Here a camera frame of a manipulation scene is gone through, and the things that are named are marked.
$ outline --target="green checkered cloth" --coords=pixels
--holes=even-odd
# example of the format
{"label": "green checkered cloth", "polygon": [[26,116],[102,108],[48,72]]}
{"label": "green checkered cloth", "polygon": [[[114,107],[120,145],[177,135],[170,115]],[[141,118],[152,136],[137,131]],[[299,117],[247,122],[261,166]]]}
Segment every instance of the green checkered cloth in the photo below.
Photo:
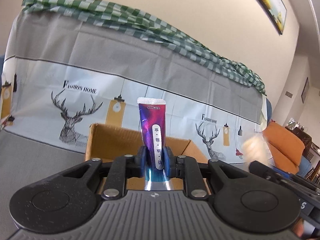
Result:
{"label": "green checkered cloth", "polygon": [[228,60],[161,19],[103,0],[23,0],[23,11],[50,11],[114,29],[143,41],[159,43],[218,74],[265,95],[261,78],[244,64]]}

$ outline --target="toothpaste tube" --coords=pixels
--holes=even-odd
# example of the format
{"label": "toothpaste tube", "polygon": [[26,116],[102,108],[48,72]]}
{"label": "toothpaste tube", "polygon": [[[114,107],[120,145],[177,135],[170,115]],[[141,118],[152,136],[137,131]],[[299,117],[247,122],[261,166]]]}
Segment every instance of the toothpaste tube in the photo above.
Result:
{"label": "toothpaste tube", "polygon": [[164,171],[165,101],[138,98],[142,139],[147,147],[145,190],[173,190]]}

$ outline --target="wall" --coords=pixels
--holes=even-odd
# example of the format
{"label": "wall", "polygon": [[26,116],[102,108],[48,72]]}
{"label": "wall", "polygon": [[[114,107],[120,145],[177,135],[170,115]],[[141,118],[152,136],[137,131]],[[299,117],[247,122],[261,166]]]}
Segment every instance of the wall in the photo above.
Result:
{"label": "wall", "polygon": [[310,87],[299,122],[307,127],[306,133],[320,146],[320,96],[319,89]]}
{"label": "wall", "polygon": [[[282,90],[276,107],[272,111],[272,119],[280,125],[286,125],[291,117],[294,120],[300,118],[304,107],[301,94],[307,77],[310,82],[308,57],[295,54],[284,89]],[[292,98],[285,95],[286,91],[293,94]]]}
{"label": "wall", "polygon": [[[0,53],[22,0],[0,0]],[[295,52],[299,23],[288,0],[279,35],[257,0],[109,0],[139,8],[179,28],[216,53],[246,64],[266,85],[276,105]]]}

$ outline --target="framed picture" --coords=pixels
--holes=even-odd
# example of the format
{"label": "framed picture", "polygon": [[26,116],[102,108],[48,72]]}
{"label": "framed picture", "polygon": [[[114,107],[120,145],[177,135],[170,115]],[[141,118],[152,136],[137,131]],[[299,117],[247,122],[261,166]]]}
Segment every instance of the framed picture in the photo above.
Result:
{"label": "framed picture", "polygon": [[302,103],[304,103],[304,101],[306,100],[308,90],[309,90],[309,79],[307,78],[306,83],[304,84],[302,94],[301,94]]}
{"label": "framed picture", "polygon": [[259,0],[279,34],[283,33],[287,9],[282,0]]}

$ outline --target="orange sofa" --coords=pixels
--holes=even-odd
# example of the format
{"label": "orange sofa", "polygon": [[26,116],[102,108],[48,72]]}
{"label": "orange sofa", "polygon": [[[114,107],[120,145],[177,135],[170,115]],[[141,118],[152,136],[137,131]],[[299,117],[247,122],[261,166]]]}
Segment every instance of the orange sofa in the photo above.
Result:
{"label": "orange sofa", "polygon": [[268,142],[273,160],[277,168],[296,174],[299,171],[303,142],[281,125],[270,122],[262,132]]}

